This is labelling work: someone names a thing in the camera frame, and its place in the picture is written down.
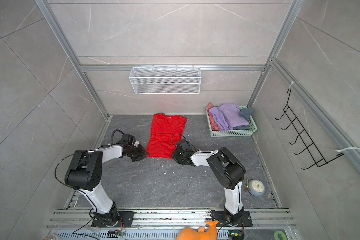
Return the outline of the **red t shirt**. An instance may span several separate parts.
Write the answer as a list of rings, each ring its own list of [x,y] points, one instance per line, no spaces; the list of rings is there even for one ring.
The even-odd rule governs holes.
[[[154,114],[151,137],[147,146],[149,157],[171,159],[176,143],[182,138],[187,120],[180,115]]]

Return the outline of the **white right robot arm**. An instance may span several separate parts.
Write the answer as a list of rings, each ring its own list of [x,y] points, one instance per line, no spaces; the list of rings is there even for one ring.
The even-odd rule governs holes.
[[[246,169],[226,147],[209,152],[197,151],[190,142],[182,139],[176,143],[172,159],[183,166],[209,167],[224,187],[226,199],[224,216],[215,219],[225,219],[231,225],[240,221],[244,214],[242,185]]]

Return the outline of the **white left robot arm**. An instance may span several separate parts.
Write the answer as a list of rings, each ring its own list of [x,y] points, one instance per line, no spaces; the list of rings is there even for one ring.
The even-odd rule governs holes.
[[[80,192],[93,208],[93,227],[122,226],[128,219],[122,217],[115,201],[111,200],[102,184],[103,163],[129,157],[132,162],[141,161],[149,153],[135,136],[114,130],[111,142],[95,150],[77,150],[65,175],[65,185]]]

